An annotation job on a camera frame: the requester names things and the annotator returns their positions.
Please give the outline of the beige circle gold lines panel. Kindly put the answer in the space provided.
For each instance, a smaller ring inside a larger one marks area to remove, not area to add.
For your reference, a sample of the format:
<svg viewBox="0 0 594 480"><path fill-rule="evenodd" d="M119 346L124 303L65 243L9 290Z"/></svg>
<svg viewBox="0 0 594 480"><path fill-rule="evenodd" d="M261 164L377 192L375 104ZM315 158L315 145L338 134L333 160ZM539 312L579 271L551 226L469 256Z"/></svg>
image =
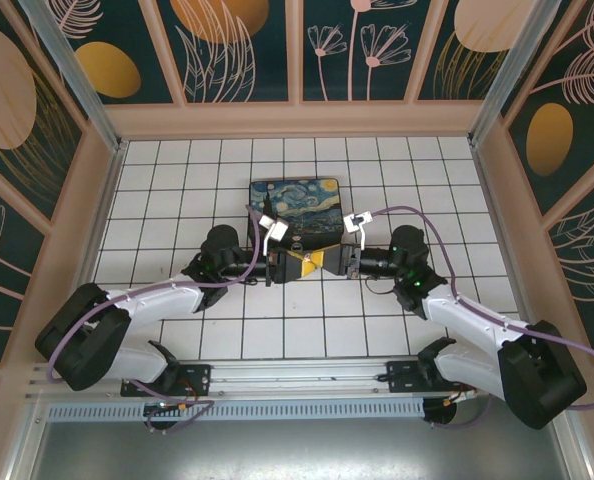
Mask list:
<svg viewBox="0 0 594 480"><path fill-rule="evenodd" d="M535 0L448 0L418 99L484 99L534 4Z"/></svg>
<svg viewBox="0 0 594 480"><path fill-rule="evenodd" d="M0 174L53 216L82 130L0 9Z"/></svg>

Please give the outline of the feather and orange oval panel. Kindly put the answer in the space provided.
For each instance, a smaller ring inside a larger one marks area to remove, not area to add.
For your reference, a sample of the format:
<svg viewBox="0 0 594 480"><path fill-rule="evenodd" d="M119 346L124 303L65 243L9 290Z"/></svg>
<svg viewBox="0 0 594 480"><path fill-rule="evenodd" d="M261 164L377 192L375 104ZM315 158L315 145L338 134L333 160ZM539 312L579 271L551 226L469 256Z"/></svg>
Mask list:
<svg viewBox="0 0 594 480"><path fill-rule="evenodd" d="M594 0L583 0L510 124L541 213L594 165Z"/></svg>

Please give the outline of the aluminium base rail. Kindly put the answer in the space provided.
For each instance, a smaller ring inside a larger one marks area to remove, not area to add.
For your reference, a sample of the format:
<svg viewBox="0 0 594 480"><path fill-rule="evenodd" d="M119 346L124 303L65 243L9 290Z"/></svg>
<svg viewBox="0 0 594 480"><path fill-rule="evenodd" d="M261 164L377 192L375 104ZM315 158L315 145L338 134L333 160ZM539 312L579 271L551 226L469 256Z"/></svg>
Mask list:
<svg viewBox="0 0 594 480"><path fill-rule="evenodd" d="M302 360L224 360L186 361L180 364L212 366L209 394L224 399L341 398L377 395L448 396L457 392L390 393L386 383L377 380L389 361L413 360L414 356L394 358L337 358ZM488 390L470 376L460 382L473 387L468 395Z"/></svg>

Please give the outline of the white feather wall panel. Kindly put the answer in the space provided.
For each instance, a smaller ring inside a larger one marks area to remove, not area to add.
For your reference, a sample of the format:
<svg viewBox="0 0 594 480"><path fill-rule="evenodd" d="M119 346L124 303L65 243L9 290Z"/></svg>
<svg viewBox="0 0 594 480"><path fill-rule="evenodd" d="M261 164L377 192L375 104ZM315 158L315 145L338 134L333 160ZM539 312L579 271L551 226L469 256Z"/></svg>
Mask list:
<svg viewBox="0 0 594 480"><path fill-rule="evenodd" d="M556 257L594 348L594 189L549 231Z"/></svg>

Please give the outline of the orange oval wall panel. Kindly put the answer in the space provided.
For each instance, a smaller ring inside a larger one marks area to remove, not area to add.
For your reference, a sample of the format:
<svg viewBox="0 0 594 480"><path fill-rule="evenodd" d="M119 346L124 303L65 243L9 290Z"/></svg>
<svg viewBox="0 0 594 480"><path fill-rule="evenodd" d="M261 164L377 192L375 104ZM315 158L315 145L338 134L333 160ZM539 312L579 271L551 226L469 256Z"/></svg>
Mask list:
<svg viewBox="0 0 594 480"><path fill-rule="evenodd" d="M46 0L106 106L183 104L158 0Z"/></svg>

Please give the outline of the black box starry night lid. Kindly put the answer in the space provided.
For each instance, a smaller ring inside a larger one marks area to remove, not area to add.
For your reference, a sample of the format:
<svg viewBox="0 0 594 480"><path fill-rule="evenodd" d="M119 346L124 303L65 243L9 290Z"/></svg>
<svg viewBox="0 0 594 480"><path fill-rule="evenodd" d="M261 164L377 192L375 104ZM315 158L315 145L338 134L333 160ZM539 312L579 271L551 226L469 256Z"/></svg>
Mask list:
<svg viewBox="0 0 594 480"><path fill-rule="evenodd" d="M283 239L271 240L269 245L291 250L292 237L300 236L302 252L307 252L342 240L342 205L335 178L253 181L248 202L258 216L281 218L289 224Z"/></svg>

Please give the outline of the orange circle leaf wall panel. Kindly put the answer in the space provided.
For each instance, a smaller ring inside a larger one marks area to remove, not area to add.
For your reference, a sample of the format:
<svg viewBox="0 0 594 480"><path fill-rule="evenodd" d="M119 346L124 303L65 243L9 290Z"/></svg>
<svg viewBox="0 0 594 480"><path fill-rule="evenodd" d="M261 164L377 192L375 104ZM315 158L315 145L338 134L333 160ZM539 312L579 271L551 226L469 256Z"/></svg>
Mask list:
<svg viewBox="0 0 594 480"><path fill-rule="evenodd" d="M289 100L286 0L156 0L185 100Z"/></svg>

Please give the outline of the aluminium corner post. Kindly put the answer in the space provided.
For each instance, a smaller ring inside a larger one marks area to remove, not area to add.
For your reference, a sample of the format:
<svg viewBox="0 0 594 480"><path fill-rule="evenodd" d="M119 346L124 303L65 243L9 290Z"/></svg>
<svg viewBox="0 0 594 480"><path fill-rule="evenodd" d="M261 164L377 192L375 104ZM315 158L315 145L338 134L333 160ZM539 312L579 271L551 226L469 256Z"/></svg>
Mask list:
<svg viewBox="0 0 594 480"><path fill-rule="evenodd" d="M562 0L537 0L527 20L509 49L480 111L468 133L470 146L476 150L485 140L510 96L515 84L527 68L543 36L553 23Z"/></svg>
<svg viewBox="0 0 594 480"><path fill-rule="evenodd" d="M117 153L122 146L121 137L115 131L71 45L59 30L49 7L44 0L19 0L19 3L104 143L112 153Z"/></svg>

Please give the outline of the grey sheet metal panel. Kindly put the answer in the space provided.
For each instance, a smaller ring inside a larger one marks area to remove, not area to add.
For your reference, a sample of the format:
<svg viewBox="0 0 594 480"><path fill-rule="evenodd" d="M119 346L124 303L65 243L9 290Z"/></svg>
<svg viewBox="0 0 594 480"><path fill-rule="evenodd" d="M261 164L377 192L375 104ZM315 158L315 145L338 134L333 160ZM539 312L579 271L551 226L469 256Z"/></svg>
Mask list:
<svg viewBox="0 0 594 480"><path fill-rule="evenodd" d="M465 430L417 419L53 423L31 480L587 480L552 429L496 409Z"/></svg>

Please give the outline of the pink flowers wall panel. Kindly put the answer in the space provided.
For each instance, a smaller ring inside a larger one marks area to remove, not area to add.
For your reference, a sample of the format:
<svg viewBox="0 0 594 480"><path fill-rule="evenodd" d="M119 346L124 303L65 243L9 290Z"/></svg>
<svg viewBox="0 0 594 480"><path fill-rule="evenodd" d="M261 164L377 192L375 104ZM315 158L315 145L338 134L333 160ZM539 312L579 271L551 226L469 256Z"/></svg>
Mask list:
<svg viewBox="0 0 594 480"><path fill-rule="evenodd" d="M303 99L405 96L431 0L304 0Z"/></svg>

